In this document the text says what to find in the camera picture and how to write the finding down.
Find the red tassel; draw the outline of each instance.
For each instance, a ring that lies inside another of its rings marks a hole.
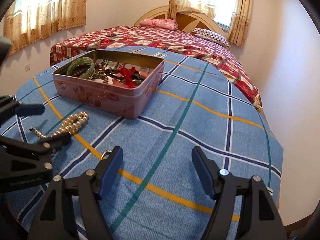
[[[136,69],[134,67],[132,67],[130,69],[127,69],[125,67],[120,68],[120,74],[123,75],[123,77],[125,79],[125,83],[128,85],[128,88],[134,88],[131,77],[135,71],[136,71]]]

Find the pearl necklace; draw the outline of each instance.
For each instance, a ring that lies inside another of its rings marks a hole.
[[[48,136],[42,134],[36,128],[30,128],[29,130],[33,131],[41,139],[53,137],[60,133],[71,133],[72,135],[74,135],[81,128],[81,126],[88,120],[88,118],[89,116],[86,112],[72,114],[62,122],[61,127],[57,131],[55,131],[52,135]]]

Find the green stripe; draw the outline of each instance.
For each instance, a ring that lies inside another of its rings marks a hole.
[[[69,113],[67,113],[64,117],[62,117],[62,119],[60,119],[58,122],[55,123],[54,126],[52,126],[46,133],[45,135],[48,135],[51,131],[53,131],[54,128],[56,128],[59,124],[61,124],[61,122],[66,119],[69,115],[71,115],[73,112],[75,112],[76,110],[78,110],[80,107],[84,106],[84,104],[81,104],[79,106],[77,106],[75,109],[73,109],[72,111],[70,111]]]
[[[52,81],[53,81],[53,80],[51,80],[51,81],[49,81],[49,82],[47,82],[47,83],[45,83],[45,84],[41,85],[40,87],[43,87],[43,86],[45,86],[46,84],[49,84],[49,83],[50,83],[50,82],[52,82]],[[36,88],[34,88],[34,89],[33,89],[33,90],[31,90],[28,94],[26,94],[24,97],[20,98],[18,101],[21,101],[23,98],[25,98],[26,96],[30,95],[33,91],[35,91],[35,90],[39,89],[40,87],[36,87]]]
[[[200,83],[202,81],[202,78],[204,76],[205,70],[207,69],[207,66],[209,65],[209,63],[207,63],[207,65],[205,66],[204,70],[202,71],[202,75],[198,81],[198,84],[196,86],[196,88],[193,90],[193,93],[187,103],[186,108],[184,109],[176,127],[174,128],[172,134],[170,135],[169,139],[167,140],[166,144],[164,145],[164,148],[162,149],[160,155],[158,156],[157,160],[155,161],[155,163],[153,164],[153,166],[151,167],[150,171],[148,172],[148,174],[146,175],[146,177],[143,179],[142,183],[139,185],[139,187],[137,188],[137,190],[135,191],[135,193],[133,194],[133,196],[131,197],[131,199],[128,201],[128,203],[125,205],[125,207],[122,209],[121,213],[119,214],[119,216],[116,218],[116,220],[112,223],[112,225],[110,226],[110,231],[113,233],[114,231],[116,231],[116,229],[118,228],[118,226],[121,224],[121,222],[123,221],[123,219],[126,217],[126,215],[129,213],[129,211],[131,210],[131,208],[133,207],[133,205],[135,204],[135,202],[138,200],[140,194],[142,193],[142,191],[145,189],[145,187],[147,186],[147,184],[149,183],[151,177],[153,176],[153,174],[156,172],[157,168],[159,167],[162,159],[164,158],[165,154],[167,153],[170,145],[173,142],[174,137],[176,136],[176,134],[178,133],[180,126],[184,120],[184,118],[187,115],[187,112],[191,106],[191,103],[193,101],[193,98],[196,95],[196,92],[198,90],[198,87],[200,86]]]
[[[269,182],[268,182],[268,187],[270,187],[270,185],[271,185],[271,152],[270,152],[269,136],[268,136],[267,130],[266,130],[264,124],[263,124],[262,118],[261,118],[259,113],[258,113],[258,116],[260,117],[262,126],[264,128],[264,132],[266,133],[267,148],[268,148],[268,158],[269,158]]]

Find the window pane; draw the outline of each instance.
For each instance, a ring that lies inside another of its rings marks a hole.
[[[236,0],[216,0],[217,13],[215,21],[225,26],[230,26],[232,13]]]

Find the blue plaid tablecloth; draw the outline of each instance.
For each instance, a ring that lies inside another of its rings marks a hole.
[[[53,158],[54,174],[79,176],[94,168],[103,153],[120,145],[124,161],[111,192],[100,202],[115,239],[200,239],[214,202],[205,195],[191,161],[200,146],[206,156],[235,176],[262,177],[279,194],[283,149],[246,97],[212,64],[151,47],[111,50],[164,57],[162,83],[135,120],[124,119],[57,94],[52,66],[27,81],[15,98],[43,103],[42,116],[13,117],[0,133],[29,143],[28,129],[54,132],[64,118],[87,112],[89,121]],[[27,230],[47,185],[7,193],[13,214]],[[74,197],[79,236],[86,239],[78,198]],[[241,197],[237,197],[229,239],[234,239]]]

